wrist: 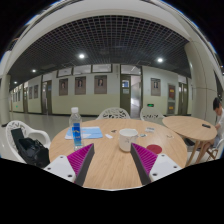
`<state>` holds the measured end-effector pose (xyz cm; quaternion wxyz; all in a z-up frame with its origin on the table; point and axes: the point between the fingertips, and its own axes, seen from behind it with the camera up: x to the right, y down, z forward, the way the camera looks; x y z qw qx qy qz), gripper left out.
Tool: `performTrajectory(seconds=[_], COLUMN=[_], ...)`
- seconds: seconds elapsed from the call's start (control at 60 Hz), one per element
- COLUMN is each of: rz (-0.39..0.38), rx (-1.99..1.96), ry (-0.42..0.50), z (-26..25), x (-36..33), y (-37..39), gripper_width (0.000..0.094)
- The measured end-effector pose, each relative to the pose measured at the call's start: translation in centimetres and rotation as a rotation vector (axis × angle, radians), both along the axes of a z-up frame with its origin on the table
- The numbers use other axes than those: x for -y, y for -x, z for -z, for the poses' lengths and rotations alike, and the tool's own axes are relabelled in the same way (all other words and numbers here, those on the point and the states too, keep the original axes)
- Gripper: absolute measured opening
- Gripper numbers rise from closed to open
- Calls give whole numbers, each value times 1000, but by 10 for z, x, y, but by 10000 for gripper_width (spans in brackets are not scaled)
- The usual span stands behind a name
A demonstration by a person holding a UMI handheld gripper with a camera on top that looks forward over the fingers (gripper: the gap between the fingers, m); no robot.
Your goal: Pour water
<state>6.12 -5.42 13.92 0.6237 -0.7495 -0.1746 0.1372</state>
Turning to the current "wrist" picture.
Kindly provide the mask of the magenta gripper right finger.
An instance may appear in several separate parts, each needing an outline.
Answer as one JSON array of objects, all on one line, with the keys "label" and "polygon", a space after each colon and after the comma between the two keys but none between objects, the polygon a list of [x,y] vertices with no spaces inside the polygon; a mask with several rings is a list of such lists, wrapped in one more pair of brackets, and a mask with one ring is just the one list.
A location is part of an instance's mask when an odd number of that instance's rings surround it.
[{"label": "magenta gripper right finger", "polygon": [[155,154],[135,143],[131,144],[131,155],[142,185],[150,184],[151,182],[181,170],[181,167],[168,155]]}]

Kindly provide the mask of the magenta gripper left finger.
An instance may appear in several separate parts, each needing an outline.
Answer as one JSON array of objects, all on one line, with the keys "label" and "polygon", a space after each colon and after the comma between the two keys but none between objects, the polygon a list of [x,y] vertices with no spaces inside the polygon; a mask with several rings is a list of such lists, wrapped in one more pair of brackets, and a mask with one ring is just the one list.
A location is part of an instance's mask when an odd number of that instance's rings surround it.
[{"label": "magenta gripper left finger", "polygon": [[45,171],[82,186],[94,153],[94,145],[89,144],[68,156],[59,155]]}]

